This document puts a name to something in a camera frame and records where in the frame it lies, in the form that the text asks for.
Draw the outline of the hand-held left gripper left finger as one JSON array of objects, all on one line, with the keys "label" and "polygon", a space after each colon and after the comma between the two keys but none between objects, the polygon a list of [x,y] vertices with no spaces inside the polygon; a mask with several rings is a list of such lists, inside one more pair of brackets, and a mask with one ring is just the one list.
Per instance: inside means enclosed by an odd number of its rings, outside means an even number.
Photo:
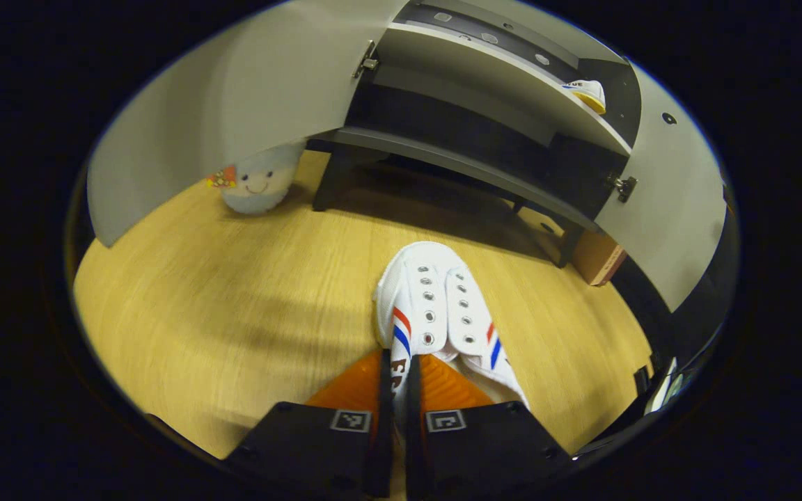
[{"label": "hand-held left gripper left finger", "polygon": [[312,498],[388,498],[393,439],[388,349],[377,349],[299,404],[280,401],[223,462]]}]

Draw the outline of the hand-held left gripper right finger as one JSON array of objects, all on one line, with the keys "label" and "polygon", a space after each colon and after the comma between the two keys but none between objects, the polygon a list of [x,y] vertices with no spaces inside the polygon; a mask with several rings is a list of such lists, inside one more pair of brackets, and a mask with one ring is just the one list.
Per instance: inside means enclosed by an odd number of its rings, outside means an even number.
[{"label": "hand-held left gripper right finger", "polygon": [[559,482],[572,457],[521,401],[476,387],[433,356],[414,356],[404,412],[408,500],[514,500]]}]

